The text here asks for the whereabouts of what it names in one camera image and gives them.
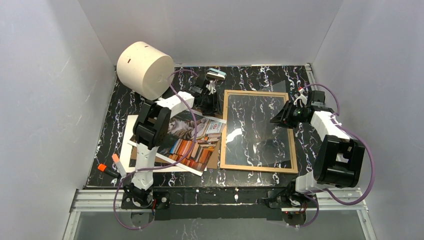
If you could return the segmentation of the cat and books photo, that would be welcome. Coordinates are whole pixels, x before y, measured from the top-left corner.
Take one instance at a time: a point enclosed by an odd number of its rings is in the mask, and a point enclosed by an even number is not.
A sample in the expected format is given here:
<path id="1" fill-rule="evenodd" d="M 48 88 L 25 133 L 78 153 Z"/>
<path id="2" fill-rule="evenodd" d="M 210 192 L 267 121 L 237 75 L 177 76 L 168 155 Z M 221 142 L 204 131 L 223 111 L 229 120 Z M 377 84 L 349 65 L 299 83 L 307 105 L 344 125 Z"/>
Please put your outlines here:
<path id="1" fill-rule="evenodd" d="M 179 161 L 181 168 L 201 177 L 208 168 L 214 168 L 210 161 L 217 162 L 214 152 L 226 123 L 220 118 L 203 116 L 197 111 L 192 115 L 184 110 L 171 117 L 157 153 L 165 156 L 170 164 Z"/>

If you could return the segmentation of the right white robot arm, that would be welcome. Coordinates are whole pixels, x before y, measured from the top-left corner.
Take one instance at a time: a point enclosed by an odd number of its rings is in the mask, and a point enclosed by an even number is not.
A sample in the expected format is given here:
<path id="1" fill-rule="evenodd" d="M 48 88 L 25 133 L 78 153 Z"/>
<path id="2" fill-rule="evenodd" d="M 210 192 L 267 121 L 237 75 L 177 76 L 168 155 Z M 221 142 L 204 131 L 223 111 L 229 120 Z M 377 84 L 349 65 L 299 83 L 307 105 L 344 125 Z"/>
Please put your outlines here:
<path id="1" fill-rule="evenodd" d="M 365 147 L 340 128 L 335 112 L 326 107 L 325 99 L 325 93 L 320 90 L 301 94 L 295 101 L 286 101 L 270 120 L 286 129 L 308 123 L 321 139 L 312 171 L 298 176 L 294 182 L 295 191 L 301 194 L 332 187 L 353 188 L 360 178 Z"/>

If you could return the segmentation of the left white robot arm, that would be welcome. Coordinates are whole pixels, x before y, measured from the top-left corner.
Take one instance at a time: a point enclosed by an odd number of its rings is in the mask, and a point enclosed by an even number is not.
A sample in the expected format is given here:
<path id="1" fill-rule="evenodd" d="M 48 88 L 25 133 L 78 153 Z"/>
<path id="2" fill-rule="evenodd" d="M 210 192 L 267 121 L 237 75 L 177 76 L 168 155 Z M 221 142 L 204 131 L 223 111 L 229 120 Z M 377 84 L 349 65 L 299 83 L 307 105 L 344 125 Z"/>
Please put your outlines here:
<path id="1" fill-rule="evenodd" d="M 195 143 L 200 139 L 199 133 L 206 130 L 206 124 L 196 120 L 193 106 L 198 106 L 202 110 L 210 108 L 214 113 L 218 101 L 216 89 L 211 81 L 205 80 L 202 87 L 197 85 L 190 88 L 190 92 L 179 91 L 173 96 L 161 100 L 146 100 L 133 126 L 135 143 L 137 147 L 136 166 L 131 183 L 140 190 L 149 190 L 153 183 L 153 170 L 156 154 L 159 147 L 170 134 L 182 135 L 182 139 L 191 141 L 188 150 L 195 147 Z M 182 126 L 176 124 L 172 131 L 169 131 L 169 124 L 172 117 L 183 112 L 189 111 L 192 120 L 189 122 L 192 126 Z"/>

